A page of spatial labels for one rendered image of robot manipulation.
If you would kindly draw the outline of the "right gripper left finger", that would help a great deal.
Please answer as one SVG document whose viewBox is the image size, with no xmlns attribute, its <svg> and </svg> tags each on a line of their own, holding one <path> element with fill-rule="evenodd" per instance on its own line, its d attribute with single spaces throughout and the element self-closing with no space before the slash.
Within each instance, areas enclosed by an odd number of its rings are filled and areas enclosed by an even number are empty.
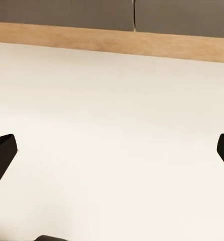
<svg viewBox="0 0 224 241">
<path fill-rule="evenodd" d="M 13 134 L 0 137 L 0 180 L 18 152 Z"/>
</svg>

